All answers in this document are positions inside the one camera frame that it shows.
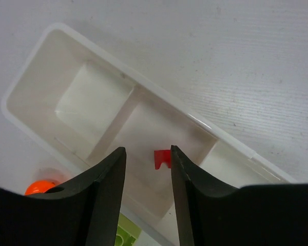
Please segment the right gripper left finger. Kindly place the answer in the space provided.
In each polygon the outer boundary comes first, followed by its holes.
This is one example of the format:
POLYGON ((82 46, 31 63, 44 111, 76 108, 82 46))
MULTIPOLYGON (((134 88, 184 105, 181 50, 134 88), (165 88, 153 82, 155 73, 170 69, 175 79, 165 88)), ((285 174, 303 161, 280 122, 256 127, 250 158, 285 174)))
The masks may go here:
POLYGON ((45 193, 0 188, 0 245, 114 245, 126 170, 118 147, 45 193))

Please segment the red lego small piece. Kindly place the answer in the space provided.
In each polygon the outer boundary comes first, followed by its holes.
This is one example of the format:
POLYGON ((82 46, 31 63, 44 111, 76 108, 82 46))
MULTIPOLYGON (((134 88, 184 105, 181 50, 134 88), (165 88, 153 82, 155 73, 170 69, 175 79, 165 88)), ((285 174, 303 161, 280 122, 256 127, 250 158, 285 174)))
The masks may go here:
POLYGON ((171 168, 171 153, 170 150, 155 150, 154 151, 155 169, 158 170, 162 164, 171 168))

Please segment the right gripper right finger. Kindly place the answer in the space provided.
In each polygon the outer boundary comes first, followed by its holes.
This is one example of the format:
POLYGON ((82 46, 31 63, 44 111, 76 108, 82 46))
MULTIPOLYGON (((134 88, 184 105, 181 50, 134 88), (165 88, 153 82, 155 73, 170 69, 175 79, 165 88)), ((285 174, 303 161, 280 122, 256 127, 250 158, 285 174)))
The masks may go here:
POLYGON ((308 183, 236 188, 170 155, 180 245, 308 245, 308 183))

